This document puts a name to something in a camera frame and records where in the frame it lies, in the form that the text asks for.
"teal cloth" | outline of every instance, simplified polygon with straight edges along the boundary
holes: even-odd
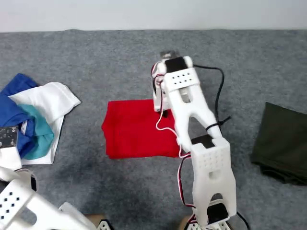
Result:
[[[29,116],[35,119],[34,148],[25,155],[24,159],[33,160],[47,155],[50,145],[53,141],[54,134],[48,125],[46,119],[30,104],[19,104]]]

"white t-shirt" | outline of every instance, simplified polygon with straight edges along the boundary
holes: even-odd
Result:
[[[45,117],[54,133],[54,140],[46,156],[34,160],[22,159],[22,163],[52,164],[59,143],[64,115],[79,105],[80,100],[73,95],[66,85],[59,82],[50,82],[9,97],[17,104],[33,105]]]

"black cable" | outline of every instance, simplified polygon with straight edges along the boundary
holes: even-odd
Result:
[[[219,121],[217,123],[214,123],[212,125],[209,125],[208,127],[206,127],[206,131],[208,131],[209,128],[212,128],[213,126],[219,126],[221,127],[226,121],[228,121],[231,118],[231,116],[228,116],[226,119],[224,119],[223,121]]]
[[[221,68],[217,68],[217,67],[208,67],[208,66],[200,66],[200,65],[194,65],[194,67],[198,67],[198,68],[201,68],[201,69],[216,69],[216,70],[220,71],[221,74],[222,74],[222,80],[221,80],[221,83],[220,83],[220,87],[219,87],[219,90],[217,91],[216,98],[215,98],[215,117],[216,117],[217,122],[219,122],[220,119],[219,119],[218,104],[219,104],[221,91],[222,91],[224,81],[225,81],[224,72]]]
[[[243,220],[243,222],[246,225],[247,230],[250,230],[250,226],[249,226],[248,221],[238,211],[236,212],[236,214]]]

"gray carpet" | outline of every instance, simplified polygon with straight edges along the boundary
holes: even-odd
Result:
[[[53,165],[29,167],[54,205],[106,213],[118,230],[173,230],[190,209],[177,189],[179,159],[110,160],[100,129],[107,102],[151,98],[149,71],[159,52],[177,49],[225,70],[220,117],[231,143],[237,208],[254,230],[307,226],[307,188],[281,184],[250,163],[265,102],[307,113],[307,31],[64,31],[0,34],[0,87],[18,72],[59,81],[82,101],[65,117]],[[198,70],[213,108],[220,75]],[[193,135],[201,133],[194,126]],[[191,200],[193,172],[183,168]],[[244,225],[234,221],[236,229]]]

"folded fabric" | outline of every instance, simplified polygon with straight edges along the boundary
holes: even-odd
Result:
[[[37,83],[33,81],[30,77],[23,73],[18,73],[9,84],[7,84],[1,93],[11,96],[16,93],[34,88],[37,86]]]
[[[251,161],[283,183],[307,184],[307,115],[266,103]]]
[[[32,138],[35,129],[34,119],[2,93],[0,93],[0,105],[0,127],[19,126],[17,149],[22,158],[35,145]]]
[[[20,104],[22,108],[29,116],[35,119],[35,131],[36,137],[35,146],[29,153],[27,153],[24,159],[34,160],[47,155],[50,145],[53,141],[54,134],[48,125],[46,119],[30,104]]]
[[[166,156],[178,157],[176,136],[169,130],[159,131],[155,124],[160,113],[153,100],[112,101],[108,103],[102,130],[106,153],[112,159]],[[159,127],[174,129],[171,111],[162,117]]]
[[[66,85],[59,82],[50,82],[9,97],[17,104],[33,105],[45,117],[54,133],[53,142],[46,156],[34,160],[22,159],[22,163],[52,164],[59,142],[64,115],[81,102]]]

